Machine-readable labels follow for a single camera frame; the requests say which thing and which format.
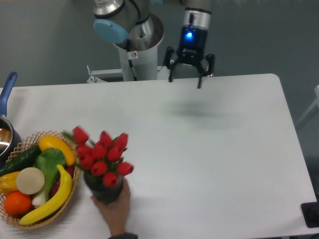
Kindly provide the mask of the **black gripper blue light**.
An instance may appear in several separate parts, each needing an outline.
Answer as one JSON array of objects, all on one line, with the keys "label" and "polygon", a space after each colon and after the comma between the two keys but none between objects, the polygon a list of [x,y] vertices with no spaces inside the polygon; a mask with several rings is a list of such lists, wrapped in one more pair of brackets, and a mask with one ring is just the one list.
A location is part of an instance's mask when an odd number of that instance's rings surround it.
[{"label": "black gripper blue light", "polygon": [[[177,51],[171,47],[167,47],[163,60],[163,66],[166,66],[170,70],[169,82],[173,82],[173,72],[178,63],[196,66],[199,72],[198,89],[202,86],[203,77],[214,75],[215,55],[207,54],[204,57],[207,35],[208,31],[206,29],[189,26],[182,27]],[[171,63],[173,53],[176,53],[177,59]],[[201,64],[203,58],[208,62],[206,70]]]}]

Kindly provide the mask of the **dark sleeve forearm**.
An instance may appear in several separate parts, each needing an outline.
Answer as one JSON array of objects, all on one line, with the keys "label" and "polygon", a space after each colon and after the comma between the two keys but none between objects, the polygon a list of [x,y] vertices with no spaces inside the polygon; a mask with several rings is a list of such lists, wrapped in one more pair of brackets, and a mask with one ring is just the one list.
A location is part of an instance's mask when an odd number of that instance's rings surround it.
[{"label": "dark sleeve forearm", "polygon": [[138,235],[134,233],[122,233],[110,236],[108,239],[138,239]]}]

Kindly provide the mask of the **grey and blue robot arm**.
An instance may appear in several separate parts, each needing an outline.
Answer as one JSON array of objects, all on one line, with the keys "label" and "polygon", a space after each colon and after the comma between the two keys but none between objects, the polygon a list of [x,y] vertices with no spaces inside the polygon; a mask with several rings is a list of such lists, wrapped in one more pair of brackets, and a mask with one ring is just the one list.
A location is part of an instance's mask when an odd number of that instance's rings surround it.
[{"label": "grey and blue robot arm", "polygon": [[[193,66],[203,77],[213,76],[215,56],[205,54],[212,1],[170,0],[169,4],[185,7],[177,50],[167,47],[163,66],[173,81],[178,64]],[[150,12],[148,0],[95,0],[93,2],[95,32],[119,51],[124,81],[158,78],[158,45],[164,36],[162,21]]]}]

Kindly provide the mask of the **person's hand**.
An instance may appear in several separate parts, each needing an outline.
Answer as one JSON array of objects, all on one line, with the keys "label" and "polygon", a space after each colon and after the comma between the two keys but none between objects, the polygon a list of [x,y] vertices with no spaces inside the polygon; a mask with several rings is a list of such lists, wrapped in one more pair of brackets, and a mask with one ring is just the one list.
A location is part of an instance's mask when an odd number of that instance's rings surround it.
[{"label": "person's hand", "polygon": [[94,196],[91,196],[104,221],[108,225],[112,237],[123,235],[126,232],[126,222],[131,209],[131,192],[127,179],[123,179],[123,188],[116,201],[103,204]]}]

